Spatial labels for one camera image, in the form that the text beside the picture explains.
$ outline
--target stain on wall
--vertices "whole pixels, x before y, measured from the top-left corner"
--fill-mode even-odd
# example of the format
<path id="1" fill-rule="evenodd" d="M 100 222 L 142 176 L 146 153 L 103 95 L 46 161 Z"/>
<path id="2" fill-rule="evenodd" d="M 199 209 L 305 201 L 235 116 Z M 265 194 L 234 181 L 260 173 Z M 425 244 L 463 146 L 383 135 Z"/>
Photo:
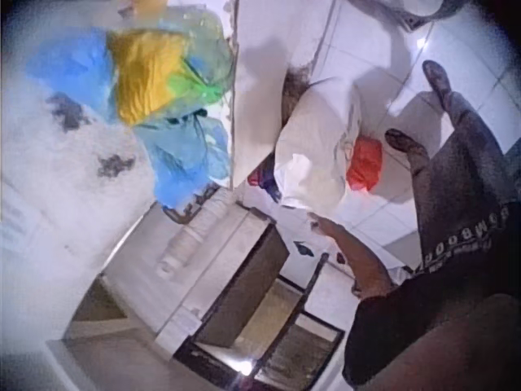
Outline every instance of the stain on wall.
<path id="1" fill-rule="evenodd" d="M 123 160 L 119 155 L 112 155 L 108 159 L 99 158 L 101 167 L 98 169 L 99 177 L 115 178 L 121 171 L 130 170 L 134 167 L 135 157 Z"/>
<path id="2" fill-rule="evenodd" d="M 65 133 L 78 130 L 81 125 L 90 124 L 89 118 L 83 114 L 81 105 L 61 92 L 48 98 L 47 103 L 54 105 L 52 116 L 58 120 Z"/>

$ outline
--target white tiled floor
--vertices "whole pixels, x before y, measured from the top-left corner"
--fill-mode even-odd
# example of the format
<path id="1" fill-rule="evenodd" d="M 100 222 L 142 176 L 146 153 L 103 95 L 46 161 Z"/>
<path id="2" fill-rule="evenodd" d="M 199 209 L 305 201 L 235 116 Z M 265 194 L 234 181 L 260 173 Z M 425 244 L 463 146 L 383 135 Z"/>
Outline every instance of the white tiled floor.
<path id="1" fill-rule="evenodd" d="M 409 11 L 427 15 L 440 0 L 403 3 Z M 521 67 L 501 29 L 485 20 L 476 6 L 467 4 L 452 18 L 407 33 L 370 4 L 335 2 L 313 74 L 313 81 L 341 77 L 360 88 L 366 134 L 383 141 L 384 132 L 396 127 L 423 143 L 431 156 L 436 154 L 453 127 L 423 76 L 422 62 L 433 59 L 445 67 L 453 88 L 479 111 L 503 152 L 521 137 Z M 380 183 L 371 192 L 344 197 L 334 219 L 367 243 L 387 267 L 398 265 L 397 259 L 414 267 L 420 249 L 409 165 L 403 154 L 384 141 L 383 146 Z M 247 206 L 258 202 L 278 221 L 284 236 L 294 238 L 288 242 L 303 240 L 316 257 L 329 249 L 334 261 L 334 246 L 309 231 L 305 214 L 281 211 L 258 192 L 263 191 L 247 188 Z M 292 259 L 298 261 L 295 246 L 290 246 Z M 300 261 L 305 275 L 316 264 Z"/>

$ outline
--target blue plastic bag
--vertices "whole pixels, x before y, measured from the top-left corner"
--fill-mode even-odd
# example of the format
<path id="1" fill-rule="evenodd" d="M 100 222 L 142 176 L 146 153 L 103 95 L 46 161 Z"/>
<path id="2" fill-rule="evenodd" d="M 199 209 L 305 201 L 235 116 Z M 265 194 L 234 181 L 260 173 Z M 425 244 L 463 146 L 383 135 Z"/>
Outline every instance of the blue plastic bag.
<path id="1" fill-rule="evenodd" d="M 117 119 L 112 56 L 102 29 L 66 29 L 44 42 L 29 60 L 27 72 L 55 92 L 93 108 L 106 121 Z"/>
<path id="2" fill-rule="evenodd" d="M 155 120 L 134 127 L 155 171 L 155 197 L 181 208 L 212 178 L 230 175 L 228 137 L 219 120 L 199 110 L 179 119 Z"/>

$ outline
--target plastic bag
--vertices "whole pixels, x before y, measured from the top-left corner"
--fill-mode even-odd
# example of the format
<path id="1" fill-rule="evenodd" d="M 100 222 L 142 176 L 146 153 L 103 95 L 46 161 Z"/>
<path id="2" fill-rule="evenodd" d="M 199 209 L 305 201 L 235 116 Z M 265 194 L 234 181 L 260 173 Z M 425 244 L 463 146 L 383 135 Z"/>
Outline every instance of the plastic bag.
<path id="1" fill-rule="evenodd" d="M 180 117 L 221 99 L 232 85 L 234 55 L 217 15 L 201 7 L 169 7 L 158 17 L 134 21 L 127 28 L 159 29 L 187 37 L 183 71 L 168 79 L 176 98 L 147 120 Z"/>
<path id="2" fill-rule="evenodd" d="M 187 40 L 181 34 L 159 30 L 136 29 L 108 35 L 108 47 L 119 73 L 117 111 L 125 124 L 143 122 L 176 98 L 168 80 L 185 72 L 186 46 Z"/>
<path id="3" fill-rule="evenodd" d="M 219 120 L 205 115 L 201 110 L 134 127 L 147 148 L 155 171 L 155 197 L 162 205 L 181 207 L 212 178 L 230 175 L 226 131 Z"/>
<path id="4" fill-rule="evenodd" d="M 382 143 L 366 136 L 359 136 L 355 142 L 351 165 L 346 173 L 351 189 L 371 190 L 380 179 L 382 159 Z"/>
<path id="5" fill-rule="evenodd" d="M 55 92 L 90 106 L 106 121 L 116 120 L 114 67 L 103 30 L 64 30 L 62 37 L 38 48 L 27 72 Z"/>
<path id="6" fill-rule="evenodd" d="M 345 193 L 345 173 L 361 125 L 356 87 L 334 79 L 300 98 L 275 147 L 281 204 L 329 213 Z"/>

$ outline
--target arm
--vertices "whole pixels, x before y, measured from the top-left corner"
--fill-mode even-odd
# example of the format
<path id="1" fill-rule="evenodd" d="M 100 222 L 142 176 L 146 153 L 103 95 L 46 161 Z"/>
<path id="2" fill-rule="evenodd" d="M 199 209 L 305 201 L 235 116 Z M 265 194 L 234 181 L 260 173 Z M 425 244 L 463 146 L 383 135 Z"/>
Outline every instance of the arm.
<path id="1" fill-rule="evenodd" d="M 392 289 L 387 269 L 370 248 L 341 225 L 316 214 L 310 214 L 323 235 L 330 236 L 346 257 L 361 289 L 361 299 L 386 296 Z"/>

